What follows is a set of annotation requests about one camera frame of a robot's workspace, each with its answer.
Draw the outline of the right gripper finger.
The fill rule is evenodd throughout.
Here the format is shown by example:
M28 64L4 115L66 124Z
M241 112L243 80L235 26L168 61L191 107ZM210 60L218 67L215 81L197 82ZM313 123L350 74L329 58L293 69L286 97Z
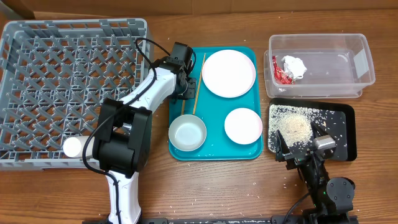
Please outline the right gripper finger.
M312 132L314 139L320 136L329 135L326 131L324 131L318 124L311 122Z
M276 161L285 161L285 155L290 154L290 150L285 143L285 140L280 133L279 130L277 130L277 147L275 150L275 160Z

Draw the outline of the white paper napkin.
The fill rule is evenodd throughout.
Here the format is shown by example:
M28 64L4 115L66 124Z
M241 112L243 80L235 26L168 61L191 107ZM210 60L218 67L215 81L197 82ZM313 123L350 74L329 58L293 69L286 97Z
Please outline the white paper napkin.
M300 58L286 55L282 58L284 73L293 81L303 78L307 71L306 66Z

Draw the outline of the pile of rice grains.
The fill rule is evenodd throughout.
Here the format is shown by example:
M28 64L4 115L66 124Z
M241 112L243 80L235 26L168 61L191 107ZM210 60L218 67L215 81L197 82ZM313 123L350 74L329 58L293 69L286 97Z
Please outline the pile of rice grains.
M346 115L341 111L321 110L287 105L270 105L268 122L268 150L275 152L277 130L292 150L300 150L312 144L311 122L319 125L335 139L342 141L346 136Z

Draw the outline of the white paper cup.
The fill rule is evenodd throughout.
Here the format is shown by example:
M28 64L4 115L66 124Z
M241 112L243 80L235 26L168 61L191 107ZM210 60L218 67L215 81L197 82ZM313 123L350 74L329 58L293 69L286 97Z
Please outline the white paper cup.
M88 136L69 137L63 143L63 152L66 156L71 158L80 158L83 155L83 146L85 145Z

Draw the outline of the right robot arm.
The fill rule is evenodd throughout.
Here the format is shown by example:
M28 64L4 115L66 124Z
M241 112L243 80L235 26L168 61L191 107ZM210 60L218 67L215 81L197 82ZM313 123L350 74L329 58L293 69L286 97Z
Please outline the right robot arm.
M292 152L277 131L275 159L296 169L308 192L291 206L286 215L274 215L271 223L358 224L353 210L354 182L346 177L329 178L324 162L333 157L336 139L311 123L313 144L306 151Z

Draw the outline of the small white round plate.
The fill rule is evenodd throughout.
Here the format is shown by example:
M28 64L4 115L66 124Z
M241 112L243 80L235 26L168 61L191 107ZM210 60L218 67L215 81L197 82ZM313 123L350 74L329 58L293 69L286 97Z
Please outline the small white round plate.
M237 144L247 145L257 141L262 135L262 119L253 110L237 108L225 118L226 135Z

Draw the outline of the grey metal bowl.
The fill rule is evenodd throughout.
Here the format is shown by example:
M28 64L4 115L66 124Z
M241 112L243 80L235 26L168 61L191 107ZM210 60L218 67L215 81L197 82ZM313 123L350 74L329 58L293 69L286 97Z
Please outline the grey metal bowl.
M180 151L190 152L198 149L206 140L207 130L204 122L192 114L175 118L169 126L169 141Z

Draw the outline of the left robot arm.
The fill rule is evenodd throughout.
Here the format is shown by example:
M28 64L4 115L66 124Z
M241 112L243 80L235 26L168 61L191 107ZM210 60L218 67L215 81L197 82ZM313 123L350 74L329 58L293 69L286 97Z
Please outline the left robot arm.
M130 94L103 101L90 149L109 184L107 223L139 222L138 175L150 151L152 115L170 96L195 96L196 80L190 77L195 62L194 55L165 56L150 66L148 76Z

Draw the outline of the red food wrapper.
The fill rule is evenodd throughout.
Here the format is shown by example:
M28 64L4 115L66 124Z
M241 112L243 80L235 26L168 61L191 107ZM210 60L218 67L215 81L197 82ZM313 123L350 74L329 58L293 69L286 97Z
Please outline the red food wrapper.
M272 64L274 69L274 78L277 83L283 85L290 85L293 83L293 80L277 65L276 57L272 57Z

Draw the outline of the wooden chopstick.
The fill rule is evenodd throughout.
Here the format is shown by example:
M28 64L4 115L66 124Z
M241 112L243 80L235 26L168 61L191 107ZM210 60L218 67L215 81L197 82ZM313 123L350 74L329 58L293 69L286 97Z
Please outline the wooden chopstick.
M204 64L205 64L205 60L206 60L206 53L204 53L204 56L203 56L203 61L202 61L202 65L201 65L200 76L199 76L199 81L198 81L198 85L197 85L197 92L196 92L196 95L195 95L195 102L194 102L194 106L193 106L192 115L195 115L196 110L197 110L197 103L198 103L198 97L199 97L199 94L200 94L201 81L202 81L202 75L203 75L203 67L204 67Z
M181 115L184 115L185 112L185 100L182 101Z

